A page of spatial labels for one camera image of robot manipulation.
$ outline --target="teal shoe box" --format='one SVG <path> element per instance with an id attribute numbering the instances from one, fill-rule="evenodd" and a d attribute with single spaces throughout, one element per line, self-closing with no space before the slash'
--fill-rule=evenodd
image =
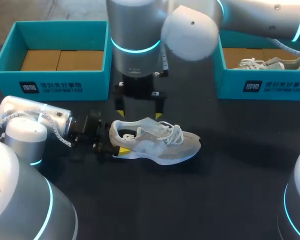
<path id="1" fill-rule="evenodd" d="M 300 42 L 282 42 L 300 51 Z M 300 70 L 227 69 L 223 48 L 277 49 L 264 37 L 220 31 L 219 44 L 213 53 L 215 86 L 219 99 L 300 101 Z"/>
<path id="2" fill-rule="evenodd" d="M 102 70 L 20 71 L 28 50 L 103 51 Z M 15 22 L 0 52 L 0 90 L 34 101 L 105 101 L 112 51 L 107 21 Z"/>

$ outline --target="cardboard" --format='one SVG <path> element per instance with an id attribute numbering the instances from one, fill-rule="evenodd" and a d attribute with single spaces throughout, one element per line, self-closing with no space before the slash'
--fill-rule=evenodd
<path id="1" fill-rule="evenodd" d="M 263 49 L 263 54 L 265 62 L 275 57 L 282 60 L 296 60 L 298 58 L 297 55 L 293 55 L 283 49 Z"/>
<path id="2" fill-rule="evenodd" d="M 222 50 L 227 69 L 238 68 L 242 59 L 265 60 L 263 49 L 223 48 Z"/>
<path id="3" fill-rule="evenodd" d="M 101 71 L 103 51 L 61 51 L 57 71 Z"/>
<path id="4" fill-rule="evenodd" d="M 21 71 L 56 71 L 60 50 L 28 50 Z"/>
<path id="5" fill-rule="evenodd" d="M 72 71 L 75 67 L 77 51 L 61 51 L 57 71 Z"/>

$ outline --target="black mat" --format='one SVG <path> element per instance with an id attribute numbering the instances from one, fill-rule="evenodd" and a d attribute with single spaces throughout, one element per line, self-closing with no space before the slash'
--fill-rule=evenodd
<path id="1" fill-rule="evenodd" d="M 160 120 L 199 135 L 202 149 L 173 166 L 101 164 L 91 153 L 73 161 L 50 141 L 41 172 L 73 202 L 78 240 L 279 240 L 277 212 L 300 153 L 300 102 L 217 100 L 211 59 L 168 58 L 170 77 L 156 80 L 169 97 Z M 123 120 L 112 100 L 52 104 Z M 126 99 L 126 107 L 126 121 L 154 118 L 152 102 Z"/>

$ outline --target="white cable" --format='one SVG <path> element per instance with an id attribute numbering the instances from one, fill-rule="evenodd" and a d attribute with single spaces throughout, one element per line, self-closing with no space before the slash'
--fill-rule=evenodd
<path id="1" fill-rule="evenodd" d="M 58 129 L 56 127 L 55 121 L 53 120 L 53 118 L 48 113 L 46 113 L 45 111 L 43 111 L 41 109 L 31 109 L 31 110 L 27 110 L 26 112 L 37 112 L 37 113 L 43 114 L 49 120 L 49 122 L 52 126 L 52 129 L 53 129 L 53 132 L 54 132 L 55 136 L 59 139 L 59 141 L 62 142 L 63 144 L 65 144 L 65 145 L 67 145 L 69 148 L 72 147 L 71 142 L 69 142 L 69 141 L 67 141 L 67 140 L 65 140 L 61 137 L 61 135 L 58 132 Z M 8 122 L 9 120 L 11 120 L 13 118 L 20 117 L 20 116 L 27 116 L 27 114 L 25 112 L 17 112 L 17 113 L 13 113 L 13 114 L 3 118 L 0 121 L 0 128 L 2 127 L 3 124 Z"/>
<path id="2" fill-rule="evenodd" d="M 26 115 L 24 112 L 17 112 L 17 113 L 13 113 L 13 114 L 11 114 L 11 115 L 3 118 L 0 121 L 0 128 L 2 127 L 3 124 L 5 124 L 6 122 L 8 122 L 9 120 L 17 118 L 17 117 L 20 117 L 20 116 L 24 116 L 24 115 Z"/>
<path id="3" fill-rule="evenodd" d="M 300 51 L 295 50 L 295 49 L 293 49 L 291 47 L 288 47 L 287 45 L 284 45 L 282 42 L 278 41 L 277 39 L 269 38 L 269 40 L 271 42 L 273 42 L 273 44 L 276 45 L 277 47 L 279 47 L 279 48 L 281 48 L 281 49 L 283 49 L 283 50 L 285 50 L 285 51 L 287 51 L 287 52 L 289 52 L 289 53 L 291 53 L 293 55 L 297 55 L 297 56 L 300 57 Z"/>
<path id="4" fill-rule="evenodd" d="M 41 110 L 41 109 L 31 109 L 31 110 L 27 110 L 26 112 L 35 112 L 35 113 L 39 113 L 39 114 L 43 114 L 50 122 L 50 125 L 53 129 L 53 132 L 56 136 L 57 139 L 59 139 L 60 142 L 62 142 L 63 144 L 67 145 L 69 148 L 72 148 L 72 144 L 71 142 L 65 140 L 59 133 L 57 126 L 55 124 L 54 119 L 45 111 Z"/>

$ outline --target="white sneaker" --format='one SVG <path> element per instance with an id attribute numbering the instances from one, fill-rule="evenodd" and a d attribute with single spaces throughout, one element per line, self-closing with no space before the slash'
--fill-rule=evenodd
<path id="1" fill-rule="evenodd" d="M 239 67 L 240 70 L 300 70 L 300 57 L 296 60 L 282 60 L 278 57 L 269 61 L 251 59 L 242 59 Z"/>
<path id="2" fill-rule="evenodd" d="M 179 125 L 157 122 L 149 117 L 135 122 L 114 121 L 109 137 L 112 145 L 124 149 L 125 154 L 119 158 L 147 158 L 159 165 L 181 163 L 201 148 L 199 136 L 182 131 Z"/>

